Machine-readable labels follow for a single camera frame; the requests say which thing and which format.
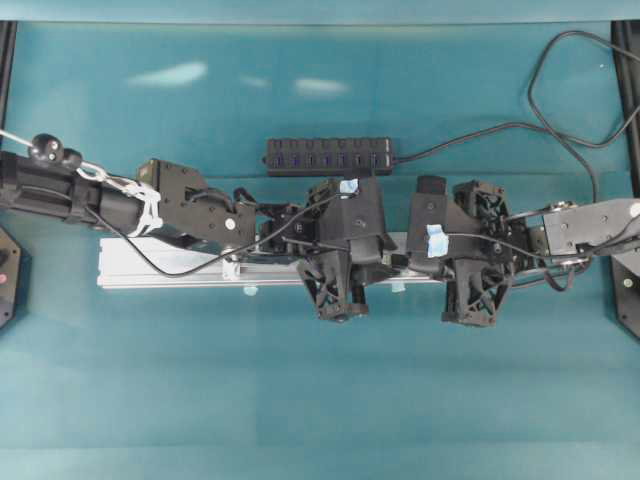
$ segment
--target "cable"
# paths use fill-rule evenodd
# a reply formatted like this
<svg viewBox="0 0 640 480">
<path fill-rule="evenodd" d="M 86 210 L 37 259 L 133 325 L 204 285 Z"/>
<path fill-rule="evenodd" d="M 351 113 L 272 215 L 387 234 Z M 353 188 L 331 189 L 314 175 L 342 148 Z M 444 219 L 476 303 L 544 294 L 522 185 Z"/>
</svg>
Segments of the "cable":
<svg viewBox="0 0 640 480">
<path fill-rule="evenodd" d="M 224 260 L 225 258 L 229 258 L 232 257 L 233 255 L 237 255 L 239 253 L 243 253 L 246 252 L 247 250 L 251 250 L 252 248 L 258 247 L 260 245 L 262 245 L 263 243 L 268 242 L 269 240 L 277 237 L 278 235 L 280 235 L 282 232 L 284 232 L 287 228 L 289 228 L 291 225 L 293 225 L 293 223 L 298 220 L 300 217 L 302 217 L 304 214 L 306 214 L 307 212 L 311 211 L 311 210 L 315 210 L 318 207 L 321 207 L 322 205 L 325 205 L 331 201 L 333 201 L 336 198 L 344 198 L 345 195 L 344 193 L 336 193 L 333 194 L 325 199 L 319 200 L 305 208 L 303 208 L 302 210 L 300 210 L 299 212 L 296 212 L 295 215 L 293 215 L 287 222 L 284 223 L 284 225 L 282 225 L 280 228 L 274 230 L 273 232 L 271 232 L 269 235 L 267 235 L 266 237 L 263 237 L 259 240 L 256 240 L 253 243 L 250 243 L 248 245 L 245 245 L 243 247 L 238 247 L 234 250 L 230 250 L 226 253 L 223 253 L 219 256 L 217 256 L 216 258 L 213 258 L 211 260 L 208 260 L 200 265 L 198 265 L 197 267 L 191 268 L 189 270 L 186 270 L 184 272 L 177 272 L 177 273 L 172 273 L 172 272 L 167 272 L 163 269 L 161 269 L 160 267 L 158 267 L 155 263 L 153 263 L 149 257 L 147 257 L 142 250 L 140 250 L 138 248 L 138 246 L 133 243 L 131 241 L 131 239 L 129 237 L 127 237 L 124 233 L 120 232 L 117 228 L 115 228 L 113 225 L 111 225 L 108 221 L 106 221 L 98 212 L 96 212 L 95 210 L 89 208 L 89 207 L 85 207 L 85 209 L 87 210 L 87 212 L 94 217 L 100 224 L 102 224 L 103 226 L 105 226 L 108 230 L 110 230 L 112 233 L 114 233 L 116 236 L 120 237 L 121 239 L 123 239 L 124 241 L 127 242 L 127 244 L 129 244 L 129 246 L 131 248 L 133 248 L 133 250 L 140 256 L 140 258 L 149 266 L 151 267 L 154 271 L 156 271 L 157 273 L 159 273 L 160 275 L 163 275 L 165 277 L 169 277 L 169 278 L 180 278 L 180 277 L 186 277 L 187 275 L 192 275 L 196 272 L 199 272 L 200 270 L 202 270 L 203 268 L 207 268 L 210 265 L 213 265 L 214 263 L 220 262 L 222 260 Z"/>
<path fill-rule="evenodd" d="M 22 190 L 28 190 L 32 192 L 46 193 L 49 195 L 53 195 L 54 197 L 62 198 L 63 200 L 68 200 L 69 202 L 73 201 L 71 197 L 66 193 L 58 192 L 57 190 L 53 190 L 52 188 L 38 187 L 36 185 L 22 185 L 20 188 Z"/>
<path fill-rule="evenodd" d="M 502 123 L 499 125 L 495 125 L 493 127 L 489 127 L 489 128 L 485 128 L 482 130 L 478 130 L 476 132 L 471 132 L 468 133 L 466 135 L 462 135 L 460 137 L 456 137 L 452 140 L 448 140 L 446 142 L 443 142 L 439 145 L 436 145 L 434 147 L 431 147 L 427 150 L 423 150 L 421 152 L 418 152 L 416 154 L 413 155 L 409 155 L 409 156 L 405 156 L 405 157 L 397 157 L 395 159 L 395 163 L 397 164 L 402 164 L 402 163 L 407 163 L 407 162 L 411 162 L 414 160 L 418 160 L 421 158 L 426 158 L 428 156 L 434 155 L 442 150 L 444 150 L 445 148 L 448 148 L 452 145 L 457 145 L 460 143 L 464 143 L 467 142 L 469 140 L 475 139 L 475 138 L 479 138 L 482 136 L 486 136 L 486 135 L 492 135 L 494 133 L 498 133 L 504 130 L 508 130 L 508 129 L 512 129 L 512 128 L 524 128 L 524 129 L 529 129 L 529 130 L 534 130 L 540 133 L 547 133 L 551 136 L 553 136 L 559 143 L 560 145 L 562 145 L 565 150 L 567 150 L 579 163 L 580 165 L 583 166 L 583 168 L 587 171 L 587 173 L 589 174 L 589 178 L 591 180 L 591 187 L 592 187 L 592 198 L 594 202 L 598 201 L 598 197 L 599 197 L 599 186 L 598 186 L 598 179 L 596 177 L 596 174 L 593 170 L 593 167 L 591 166 L 591 164 L 584 158 L 582 157 L 572 146 L 571 144 L 575 144 L 575 145 L 581 145 L 587 148 L 592 148 L 592 149 L 596 149 L 596 148 L 604 148 L 609 146 L 610 144 L 612 144 L 613 142 L 615 142 L 618 137 L 620 137 L 620 135 L 622 135 L 622 133 L 627 129 L 627 127 L 631 124 L 631 122 L 633 121 L 633 119 L 638 115 L 638 113 L 640 112 L 640 105 L 638 105 L 633 112 L 626 118 L 626 120 L 623 122 L 622 126 L 620 128 L 618 128 L 618 130 L 616 130 L 616 132 L 611 135 L 610 137 L 606 138 L 605 140 L 603 140 L 600 143 L 595 143 L 595 142 L 590 142 L 588 140 L 583 140 L 579 137 L 573 136 L 573 135 L 569 135 L 563 132 L 560 132 L 558 130 L 556 130 L 555 128 L 553 128 L 551 126 L 551 124 L 547 121 L 547 119 L 544 117 L 544 115 L 542 114 L 542 112 L 540 111 L 540 109 L 538 108 L 538 105 L 535 103 L 534 99 L 533 99 L 533 89 L 537 83 L 537 80 L 540 76 L 540 73 L 542 71 L 542 67 L 547 59 L 547 56 L 549 55 L 549 52 L 551 51 L 551 49 L 556 45 L 556 43 L 558 43 L 560 40 L 562 40 L 563 38 L 569 37 L 569 36 L 582 36 L 582 37 L 586 37 L 589 38 L 595 42 L 598 42 L 606 47 L 611 48 L 612 50 L 618 52 L 621 55 L 626 56 L 627 58 L 630 58 L 631 60 L 635 61 L 635 62 L 639 62 L 640 63 L 640 57 L 638 57 L 637 55 L 633 54 L 632 52 L 625 50 L 623 48 L 618 47 L 617 45 L 614 45 L 613 43 L 609 42 L 608 40 L 595 35 L 593 33 L 590 32 L 585 32 L 585 31 L 581 31 L 581 30 L 570 30 L 570 31 L 566 31 L 566 32 L 562 32 L 559 33 L 558 35 L 556 35 L 554 38 L 551 39 L 551 41 L 549 43 L 547 43 L 547 45 L 545 46 L 544 50 L 542 51 L 542 54 L 540 55 L 540 58 L 538 59 L 538 62 L 536 63 L 535 67 L 534 67 L 534 72 L 533 75 L 531 77 L 531 80 L 529 82 L 529 87 L 527 89 L 527 100 L 529 102 L 529 107 L 531 108 L 531 110 L 533 111 L 533 113 L 535 114 L 535 116 L 538 118 L 538 120 L 542 123 L 542 127 L 539 125 L 534 125 L 531 123 L 527 123 L 527 122 L 507 122 L 507 123 Z"/>
<path fill-rule="evenodd" d="M 572 269 L 572 270 L 574 270 L 574 275 L 575 276 L 582 275 L 583 273 L 585 273 L 589 269 L 590 265 L 591 265 L 591 262 L 588 262 L 586 265 L 583 265 L 580 268 Z M 566 270 L 564 272 L 555 273 L 555 274 L 550 273 L 550 275 L 553 278 L 560 278 L 560 277 L 565 277 L 565 276 L 569 275 L 569 272 L 570 272 L 569 270 Z M 539 278 L 537 280 L 530 280 L 530 281 L 527 281 L 527 282 L 514 283 L 511 286 L 511 288 L 518 290 L 518 289 L 524 289 L 524 288 L 529 288 L 529 287 L 535 287 L 537 285 L 544 285 L 545 283 L 548 283 L 546 278 Z"/>
<path fill-rule="evenodd" d="M 22 137 L 19 137 L 11 132 L 7 132 L 6 130 L 3 130 L 0 128 L 0 135 L 2 135 L 5 138 L 8 138 L 9 140 L 13 140 L 16 143 L 20 143 L 22 145 L 24 145 L 25 147 L 33 147 L 33 144 L 29 141 L 29 140 L 25 140 Z"/>
</svg>

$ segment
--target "white string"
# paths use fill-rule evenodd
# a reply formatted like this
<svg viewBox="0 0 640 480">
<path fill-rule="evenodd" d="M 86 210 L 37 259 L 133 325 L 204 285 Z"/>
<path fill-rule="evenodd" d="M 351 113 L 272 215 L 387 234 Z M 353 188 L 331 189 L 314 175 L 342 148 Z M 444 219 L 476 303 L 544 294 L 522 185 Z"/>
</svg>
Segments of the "white string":
<svg viewBox="0 0 640 480">
<path fill-rule="evenodd" d="M 29 148 L 33 147 L 33 143 L 31 143 L 29 140 L 25 140 L 24 138 L 14 135 L 11 132 L 7 132 L 6 130 L 3 130 L 1 128 L 0 128 L 0 135 L 2 135 L 5 138 L 8 138 L 9 140 L 13 140 L 16 143 L 21 143 L 25 147 L 29 147 Z"/>
</svg>

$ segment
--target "black plastic housing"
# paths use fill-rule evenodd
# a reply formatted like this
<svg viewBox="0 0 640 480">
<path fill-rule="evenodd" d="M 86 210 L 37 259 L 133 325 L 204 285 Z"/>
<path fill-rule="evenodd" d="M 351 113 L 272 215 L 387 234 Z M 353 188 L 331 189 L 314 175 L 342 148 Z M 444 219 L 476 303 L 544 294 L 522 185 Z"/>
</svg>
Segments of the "black plastic housing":
<svg viewBox="0 0 640 480">
<path fill-rule="evenodd" d="M 391 139 L 380 138 L 272 138 L 264 158 L 272 177 L 342 176 L 393 171 Z"/>
</svg>

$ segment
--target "teal surface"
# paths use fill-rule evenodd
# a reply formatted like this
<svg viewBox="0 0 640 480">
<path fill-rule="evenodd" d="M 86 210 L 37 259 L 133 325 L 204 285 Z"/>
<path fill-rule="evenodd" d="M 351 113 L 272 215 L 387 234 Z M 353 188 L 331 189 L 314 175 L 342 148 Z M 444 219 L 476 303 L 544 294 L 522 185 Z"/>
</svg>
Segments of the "teal surface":
<svg viewBox="0 0 640 480">
<path fill-rule="evenodd" d="M 0 18 L 233 25 L 434 25 L 576 22 L 640 17 L 636 0 L 2 0 Z"/>
<path fill-rule="evenodd" d="M 569 28 L 609 24 L 23 24 L 7 128 L 121 174 L 153 155 L 302 200 L 309 179 L 263 176 L 267 137 L 388 134 L 410 152 L 528 118 L 533 63 Z M 608 53 L 571 40 L 551 60 L 550 117 L 604 136 L 621 115 Z M 587 155 L 606 196 L 630 194 L 623 142 Z M 419 172 L 495 182 L 514 211 L 589 198 L 562 150 L 512 132 L 382 179 L 392 230 Z M 372 314 L 337 327 L 301 288 L 103 291 L 96 234 L 1 221 L 32 259 L 0 332 L 0 478 L 638 478 L 640 343 L 614 319 L 607 262 L 564 295 L 514 292 L 492 329 L 441 323 L 429 285 L 375 286 Z"/>
</svg>

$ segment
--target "metal bracket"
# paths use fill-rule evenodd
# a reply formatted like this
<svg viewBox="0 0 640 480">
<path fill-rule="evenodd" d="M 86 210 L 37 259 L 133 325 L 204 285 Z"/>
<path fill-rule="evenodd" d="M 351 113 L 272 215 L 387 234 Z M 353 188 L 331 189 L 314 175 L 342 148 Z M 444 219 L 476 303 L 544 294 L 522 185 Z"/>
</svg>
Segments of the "metal bracket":
<svg viewBox="0 0 640 480">
<path fill-rule="evenodd" d="M 0 327 L 13 318 L 22 250 L 0 228 Z"/>
<path fill-rule="evenodd" d="M 612 22 L 611 39 L 616 45 L 640 55 L 640 20 Z M 622 110 L 626 117 L 640 103 L 640 67 L 615 52 L 614 60 Z M 629 124 L 626 137 L 633 195 L 640 197 L 640 122 L 637 117 Z M 611 272 L 618 320 L 640 338 L 640 279 L 632 274 L 619 257 L 611 259 Z"/>
<path fill-rule="evenodd" d="M 611 273 L 618 321 L 640 338 L 640 277 L 617 257 L 611 258 Z"/>
</svg>

